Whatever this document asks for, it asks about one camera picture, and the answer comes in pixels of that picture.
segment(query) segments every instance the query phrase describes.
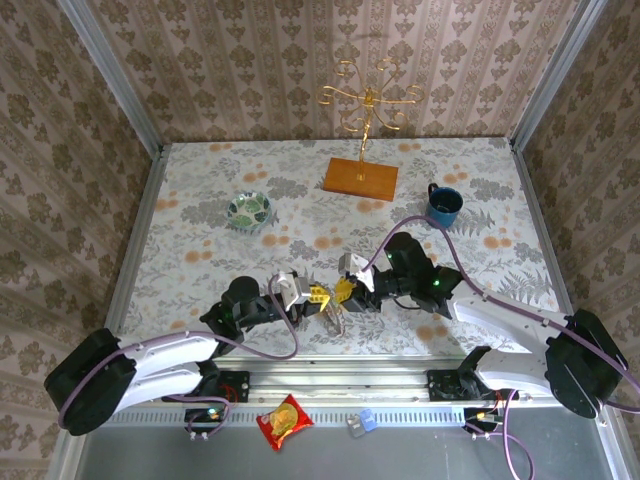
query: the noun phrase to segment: wooden base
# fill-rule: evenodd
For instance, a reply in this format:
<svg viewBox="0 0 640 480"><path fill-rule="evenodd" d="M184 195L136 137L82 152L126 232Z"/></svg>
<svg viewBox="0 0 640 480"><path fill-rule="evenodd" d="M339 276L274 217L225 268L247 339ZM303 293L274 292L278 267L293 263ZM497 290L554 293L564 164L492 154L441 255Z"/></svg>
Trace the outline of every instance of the wooden base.
<svg viewBox="0 0 640 480"><path fill-rule="evenodd" d="M360 181L357 178L358 163L344 158L332 158L322 189L391 202L396 193L398 167L365 162L364 181Z"/></svg>

